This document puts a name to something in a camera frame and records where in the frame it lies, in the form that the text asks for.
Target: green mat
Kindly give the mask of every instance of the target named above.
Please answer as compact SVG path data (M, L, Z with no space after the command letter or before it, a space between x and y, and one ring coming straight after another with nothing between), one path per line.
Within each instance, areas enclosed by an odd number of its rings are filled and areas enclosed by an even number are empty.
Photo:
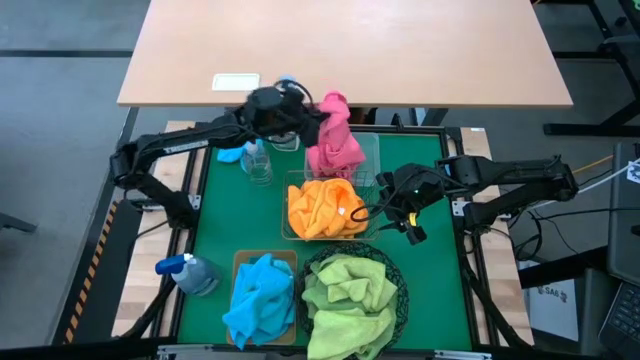
M194 254L220 266L224 279L209 296L186 297L179 343L226 344L222 315L229 311L237 251L295 250L299 272L305 260L327 245L282 238L283 177L289 170L303 168L304 150L285 153L271 146L268 150L273 166L269 187L251 184L238 164L221 164L215 160L215 153L212 157ZM441 157L436 136L380 134L383 171L409 162L433 165ZM388 222L384 214L380 217L380 225ZM393 230L383 231L377 240L368 242L398 266L409 289L409 322L394 348L470 350L449 204L443 200L423 210L419 223L428 234L421 244L411 246L404 234ZM307 343L307 335L298 328L295 345Z

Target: gray floor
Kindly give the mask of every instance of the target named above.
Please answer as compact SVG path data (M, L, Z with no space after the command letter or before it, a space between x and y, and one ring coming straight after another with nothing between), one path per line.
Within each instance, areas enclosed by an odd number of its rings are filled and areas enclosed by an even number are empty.
M133 48L147 5L148 0L0 0L0 48ZM620 15L616 2L600 5L608 21ZM554 50L591 50L601 41L586 8L539 5L536 12ZM638 46L625 50L638 58ZM127 64L126 59L0 58L0 211L39 225L32 235L0 233L0 348L48 339L126 115L115 101ZM562 154L580 167L610 154L617 139L546 137L541 125L597 123L619 109L632 97L621 71L606 61L562 61L559 67L574 108L458 109L444 125L485 127L497 160ZM383 111L383 121L392 112ZM143 109L134 136L159 132L167 120L207 120L219 113ZM516 140L514 134L526 136ZM606 207L608 199L603 186L541 213ZM606 243L603 214L566 217L558 225L577 250ZM542 258L571 254L552 228L544 225L544 230ZM533 231L532 222L523 219L512 234L519 242Z

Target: lime green towel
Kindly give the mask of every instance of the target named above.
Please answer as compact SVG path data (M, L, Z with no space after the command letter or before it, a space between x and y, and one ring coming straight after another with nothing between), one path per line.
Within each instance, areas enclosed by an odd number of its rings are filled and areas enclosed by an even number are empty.
M311 271L302 293L314 324L307 357L375 358L396 322L397 288L385 277L385 265L338 254L312 263Z

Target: wooden desk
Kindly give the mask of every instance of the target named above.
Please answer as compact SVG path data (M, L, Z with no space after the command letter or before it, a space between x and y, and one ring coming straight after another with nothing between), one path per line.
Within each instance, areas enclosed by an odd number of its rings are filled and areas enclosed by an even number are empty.
M569 107L528 0L153 0L118 103L236 105L219 73L352 106Z
M193 122L187 121L169 122L166 131L180 130L193 125ZM461 132L466 154L491 156L484 129L463 128ZM455 148L450 146L450 150L454 152ZM203 150L200 150L200 154L196 158L195 174L200 173L202 152ZM156 163L154 176L168 187L178 190L182 184L186 162L187 153L161 158ZM192 191L194 192L193 186L197 182L198 177L194 176L192 179ZM487 201L498 194L497 187L491 187L478 194L476 199ZM166 219L166 216L163 212L145 213L142 217L140 231L148 229L164 219ZM506 225L500 221L496 221L493 227L508 231ZM127 331L157 294L160 286L160 276L157 276L153 269L155 263L166 255L170 234L171 229L165 226L141 237L136 242L113 327L112 333L114 336L121 335ZM482 236L482 248L491 296L494 302L520 337L533 344L529 318L524 306L518 271L509 239L497 233L485 234ZM184 249L184 243L179 244L178 252L182 252L182 249ZM475 266L473 256L470 256L470 260L472 266ZM165 306L161 326L161 334L163 335L168 334L173 313L174 297L175 290ZM477 299L475 299L474 307L476 309L480 341L488 344L489 337L485 316L482 305Z

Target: computer keyboard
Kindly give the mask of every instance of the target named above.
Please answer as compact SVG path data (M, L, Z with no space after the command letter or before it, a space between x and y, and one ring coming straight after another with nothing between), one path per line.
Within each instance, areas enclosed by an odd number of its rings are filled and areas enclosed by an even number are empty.
M640 288L624 283L609 315L611 325L640 342Z

